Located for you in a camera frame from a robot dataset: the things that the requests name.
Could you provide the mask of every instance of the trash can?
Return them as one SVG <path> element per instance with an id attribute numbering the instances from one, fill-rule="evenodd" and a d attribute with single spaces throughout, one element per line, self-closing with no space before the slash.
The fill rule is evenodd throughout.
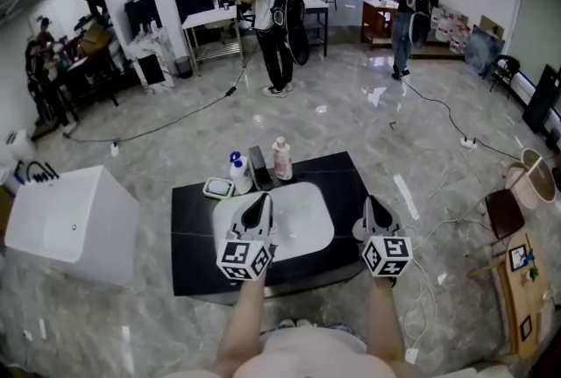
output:
<path id="1" fill-rule="evenodd" d="M 181 79 L 187 79 L 193 75 L 193 68 L 191 67 L 191 59 L 189 57 L 180 57 L 175 61 L 175 66 Z"/>

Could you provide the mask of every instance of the white bottle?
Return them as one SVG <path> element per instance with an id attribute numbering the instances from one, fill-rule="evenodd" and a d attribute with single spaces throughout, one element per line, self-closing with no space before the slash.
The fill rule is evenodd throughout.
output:
<path id="1" fill-rule="evenodd" d="M 292 161 L 290 146 L 281 136 L 273 143 L 274 173 L 281 180 L 292 178 Z"/>
<path id="2" fill-rule="evenodd" d="M 238 193 L 245 194 L 253 186 L 247 157 L 242 156 L 239 152 L 232 152 L 230 154 L 230 163 L 231 180 L 234 182 Z"/>

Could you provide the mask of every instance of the person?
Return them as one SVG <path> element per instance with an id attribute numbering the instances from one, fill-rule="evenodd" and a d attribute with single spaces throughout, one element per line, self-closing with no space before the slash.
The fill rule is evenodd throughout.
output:
<path id="1" fill-rule="evenodd" d="M 243 4 L 254 5 L 255 32 L 263 52 L 266 70 L 273 86 L 265 87 L 262 92 L 269 97 L 286 97 L 292 91 L 292 54 L 284 44 L 282 29 L 273 23 L 271 9 L 275 0 L 236 0 Z M 277 51 L 280 53 L 282 72 L 279 68 Z"/>
<path id="2" fill-rule="evenodd" d="M 411 55 L 411 40 L 409 39 L 409 24 L 414 11 L 407 5 L 407 0 L 399 0 L 397 18 L 392 32 L 392 48 L 394 50 L 394 79 L 400 79 L 409 74 L 407 60 Z"/>
<path id="3" fill-rule="evenodd" d="M 70 123 L 67 112 L 60 101 L 58 90 L 49 79 L 45 69 L 45 60 L 41 55 L 41 45 L 36 39 L 27 43 L 25 48 L 25 72 L 27 73 L 27 89 L 35 101 L 39 117 L 43 124 L 51 123 L 53 117 L 62 124 L 64 133 L 71 133 L 76 122 Z"/>
<path id="4" fill-rule="evenodd" d="M 344 325 L 315 327 L 303 320 L 296 324 L 285 320 L 280 328 L 260 336 L 265 284 L 261 276 L 242 284 L 209 371 L 167 378 L 422 377 L 417 367 L 405 361 L 391 282 L 381 277 L 369 280 L 366 342 Z"/>
<path id="5" fill-rule="evenodd" d="M 54 43 L 54 37 L 48 31 L 51 21 L 49 18 L 41 19 L 41 26 L 39 28 L 39 33 L 37 34 L 37 42 L 41 46 L 41 49 L 47 49 L 49 43 Z"/>

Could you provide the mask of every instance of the black countertop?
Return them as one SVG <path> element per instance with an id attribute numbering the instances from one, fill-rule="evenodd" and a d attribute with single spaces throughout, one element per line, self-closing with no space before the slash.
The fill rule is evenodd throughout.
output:
<path id="1" fill-rule="evenodd" d="M 362 217 L 368 195 L 347 152 L 293 164 L 293 178 L 281 182 L 271 172 L 275 187 L 298 182 L 315 184 L 335 228 L 323 250 L 274 262 L 266 285 L 295 282 L 349 266 L 359 261 L 358 241 L 352 226 Z M 176 296 L 201 296 L 237 290 L 218 268 L 212 229 L 212 211 L 219 202 L 202 193 L 204 183 L 175 188 L 172 195 L 172 273 Z"/>

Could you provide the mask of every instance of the shelf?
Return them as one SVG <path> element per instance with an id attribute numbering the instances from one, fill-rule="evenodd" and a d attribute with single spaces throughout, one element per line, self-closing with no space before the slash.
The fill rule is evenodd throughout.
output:
<path id="1" fill-rule="evenodd" d="M 223 46 L 213 46 L 213 47 L 200 47 L 198 54 L 196 56 L 197 61 L 213 59 L 216 57 L 222 57 L 223 55 L 231 55 L 233 53 L 239 53 L 241 51 L 241 46 L 237 41 L 230 41 L 225 43 Z"/>

